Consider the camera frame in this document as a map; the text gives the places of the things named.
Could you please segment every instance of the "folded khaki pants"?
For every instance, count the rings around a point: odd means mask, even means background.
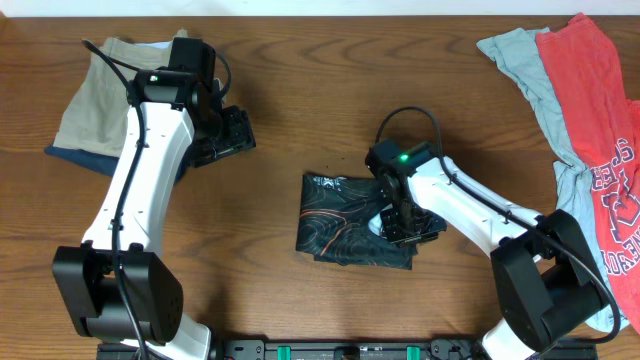
[[[176,37],[187,37],[187,32],[180,30]],[[107,38],[100,50],[124,63],[151,70],[169,64],[171,44],[134,45]],[[135,71],[116,66],[127,80],[135,76]],[[128,109],[122,82],[104,61],[91,54],[87,77],[62,115],[53,146],[120,157],[127,131]]]

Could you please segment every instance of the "fabric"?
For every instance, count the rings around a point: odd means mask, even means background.
[[[626,99],[615,46],[580,14],[536,43],[571,144],[591,169],[596,236],[614,295],[640,330],[640,103]]]
[[[303,177],[296,250],[340,265],[411,269],[415,245],[398,247],[368,227],[389,202],[373,179]]]
[[[118,158],[113,156],[106,156],[100,154],[92,154],[84,150],[69,150],[63,148],[57,148],[55,146],[47,146],[44,149],[45,154],[55,156],[74,163],[83,168],[95,171],[102,175],[113,176],[118,166]],[[182,161],[180,167],[176,172],[175,181],[178,182],[182,176],[187,172],[189,163]]]
[[[551,149],[561,161],[553,164],[556,176],[558,202],[557,209],[571,214],[578,223],[587,240],[591,254],[596,260],[600,274],[606,285],[611,288],[607,270],[600,255],[600,245],[596,238],[593,202],[591,200],[591,171],[573,151],[571,140],[564,123],[562,108],[556,98],[551,80],[540,59],[535,37],[549,29],[516,29],[506,34],[484,39],[478,42],[478,48],[493,60],[498,69],[513,80],[533,108],[536,119]],[[613,326],[613,313],[610,307],[603,309],[587,324],[596,330],[608,332]],[[629,324],[623,318],[622,327]]]
[[[186,37],[180,30],[178,37]],[[141,69],[156,69],[169,63],[171,44],[133,45],[107,38],[100,48],[106,55]],[[127,78],[135,71],[118,66]],[[93,154],[119,157],[127,130],[126,91],[118,77],[95,54],[91,54],[89,72],[65,110],[53,146],[84,150]]]

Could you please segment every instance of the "printed graphic on shirt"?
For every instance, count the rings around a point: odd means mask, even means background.
[[[626,139],[618,139],[615,157],[610,162],[591,168],[592,191],[602,192],[600,199],[607,210],[613,241],[618,251],[600,251],[607,273],[627,275],[640,263],[640,201],[631,194],[629,177],[622,165],[634,159]]]

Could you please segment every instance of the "red t-shirt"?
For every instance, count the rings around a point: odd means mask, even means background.
[[[583,14],[536,37],[576,154],[593,175],[596,234],[620,308],[640,330],[640,102],[627,100],[615,46]]]

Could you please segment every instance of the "black patterned cloth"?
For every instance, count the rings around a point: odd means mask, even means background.
[[[305,175],[296,250],[340,265],[411,269],[415,245],[397,247],[369,230],[389,202],[373,179]]]

